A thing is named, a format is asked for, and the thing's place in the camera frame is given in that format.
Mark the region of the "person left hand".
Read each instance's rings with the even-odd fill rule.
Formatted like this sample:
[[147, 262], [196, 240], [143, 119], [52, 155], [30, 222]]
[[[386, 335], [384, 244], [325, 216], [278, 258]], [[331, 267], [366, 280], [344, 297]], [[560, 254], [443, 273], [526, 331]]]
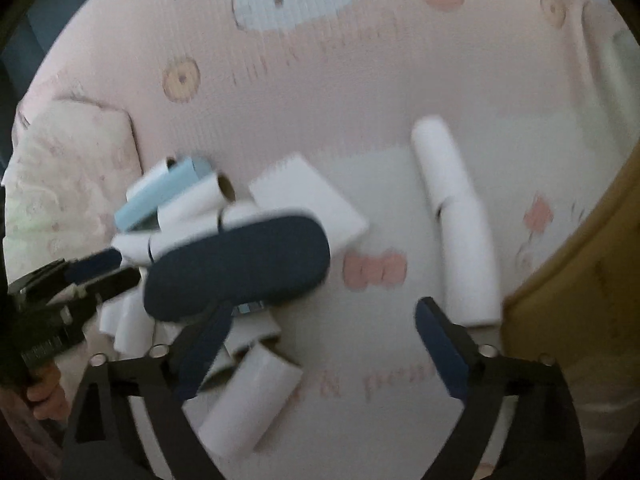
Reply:
[[32, 404], [35, 419], [65, 422], [70, 414], [70, 404], [61, 385], [62, 374], [58, 366], [51, 361], [33, 370], [32, 377], [35, 382], [27, 388], [26, 396]]

